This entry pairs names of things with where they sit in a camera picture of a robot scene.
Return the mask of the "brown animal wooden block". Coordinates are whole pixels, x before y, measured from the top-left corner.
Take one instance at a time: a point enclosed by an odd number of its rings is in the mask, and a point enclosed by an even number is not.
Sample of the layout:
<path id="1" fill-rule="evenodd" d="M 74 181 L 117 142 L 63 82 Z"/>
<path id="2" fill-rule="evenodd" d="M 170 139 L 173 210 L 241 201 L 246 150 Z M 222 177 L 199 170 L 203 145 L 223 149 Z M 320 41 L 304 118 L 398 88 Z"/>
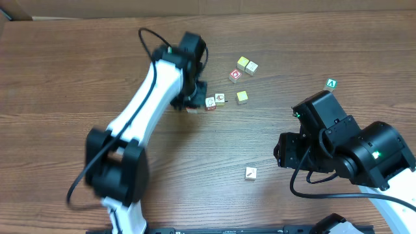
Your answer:
<path id="1" fill-rule="evenodd" d="M 214 100 L 217 106 L 224 106 L 225 105 L 225 94 L 215 94 Z"/>

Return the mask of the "hammer picture wooden block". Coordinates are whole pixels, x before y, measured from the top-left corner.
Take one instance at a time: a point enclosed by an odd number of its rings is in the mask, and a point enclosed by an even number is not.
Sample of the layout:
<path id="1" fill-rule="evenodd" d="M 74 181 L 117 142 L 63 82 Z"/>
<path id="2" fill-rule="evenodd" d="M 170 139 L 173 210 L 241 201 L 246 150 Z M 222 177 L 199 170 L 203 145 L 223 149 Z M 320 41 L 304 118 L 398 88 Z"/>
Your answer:
<path id="1" fill-rule="evenodd" d="M 246 167 L 245 179 L 255 180 L 257 178 L 257 168 Z"/>

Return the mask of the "red picture wooden block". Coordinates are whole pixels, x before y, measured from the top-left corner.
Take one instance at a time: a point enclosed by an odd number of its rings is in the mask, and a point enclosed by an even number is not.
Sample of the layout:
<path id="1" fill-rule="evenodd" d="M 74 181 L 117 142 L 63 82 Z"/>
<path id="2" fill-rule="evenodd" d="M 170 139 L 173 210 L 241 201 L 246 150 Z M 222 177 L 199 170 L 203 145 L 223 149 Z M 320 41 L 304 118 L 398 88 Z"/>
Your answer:
<path id="1" fill-rule="evenodd" d="M 207 97 L 205 99 L 205 109 L 207 111 L 215 110 L 216 109 L 216 102 L 214 97 Z"/>

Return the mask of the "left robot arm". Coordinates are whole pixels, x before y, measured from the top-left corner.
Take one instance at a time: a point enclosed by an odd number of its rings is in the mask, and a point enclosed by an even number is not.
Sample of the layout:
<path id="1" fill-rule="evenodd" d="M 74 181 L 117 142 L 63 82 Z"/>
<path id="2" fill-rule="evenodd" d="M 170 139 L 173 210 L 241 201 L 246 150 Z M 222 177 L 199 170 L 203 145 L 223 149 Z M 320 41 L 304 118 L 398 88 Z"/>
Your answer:
<path id="1" fill-rule="evenodd" d="M 88 133 L 85 167 L 76 179 L 84 179 L 107 208 L 109 233 L 147 232 L 140 201 L 150 176 L 150 136 L 169 105 L 179 111 L 205 105 L 207 83 L 199 76 L 208 48 L 200 35 L 186 32 L 177 46 L 164 40 L 148 56 L 148 74 L 126 108 L 106 130 Z"/>

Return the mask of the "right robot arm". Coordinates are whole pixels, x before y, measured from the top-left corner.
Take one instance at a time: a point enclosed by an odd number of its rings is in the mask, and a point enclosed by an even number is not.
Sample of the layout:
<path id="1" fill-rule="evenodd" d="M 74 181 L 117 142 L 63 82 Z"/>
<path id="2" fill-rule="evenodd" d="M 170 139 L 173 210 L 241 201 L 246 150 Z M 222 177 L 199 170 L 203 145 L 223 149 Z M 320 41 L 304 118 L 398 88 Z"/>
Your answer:
<path id="1" fill-rule="evenodd" d="M 391 125 L 359 127 L 328 90 L 292 107 L 299 133 L 282 133 L 274 148 L 278 166 L 292 168 L 291 192 L 307 199 L 367 198 L 393 233 L 415 232 L 415 156 Z M 358 193 L 306 194 L 294 188 L 299 171 L 344 178 Z"/>

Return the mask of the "red Y wooden block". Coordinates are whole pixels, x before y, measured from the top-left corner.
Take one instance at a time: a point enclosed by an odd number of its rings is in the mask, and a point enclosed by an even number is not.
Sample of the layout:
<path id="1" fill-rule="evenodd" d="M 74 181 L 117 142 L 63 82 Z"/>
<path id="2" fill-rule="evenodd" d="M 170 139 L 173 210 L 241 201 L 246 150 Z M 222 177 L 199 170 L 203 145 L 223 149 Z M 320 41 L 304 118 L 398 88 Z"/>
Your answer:
<path id="1" fill-rule="evenodd" d="M 197 110 L 196 108 L 190 108 L 190 107 L 187 107 L 187 108 L 186 108 L 186 111 L 187 111 L 188 113 L 191 113 L 191 114 L 197 114 L 197 113 L 198 113 L 198 110 Z"/>

